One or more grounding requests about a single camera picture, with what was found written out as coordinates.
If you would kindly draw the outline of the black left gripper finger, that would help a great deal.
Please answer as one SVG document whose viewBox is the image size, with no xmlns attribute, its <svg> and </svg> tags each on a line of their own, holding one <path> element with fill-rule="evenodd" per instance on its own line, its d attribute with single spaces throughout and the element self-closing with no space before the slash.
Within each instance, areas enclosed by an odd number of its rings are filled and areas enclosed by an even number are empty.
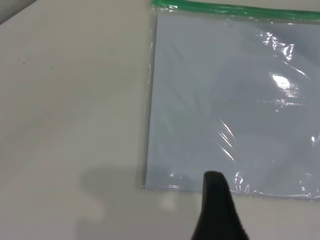
<svg viewBox="0 0 320 240">
<path fill-rule="evenodd" d="M 249 239 L 236 211 L 227 180 L 221 172 L 204 173 L 201 212 L 192 239 Z"/>
</svg>

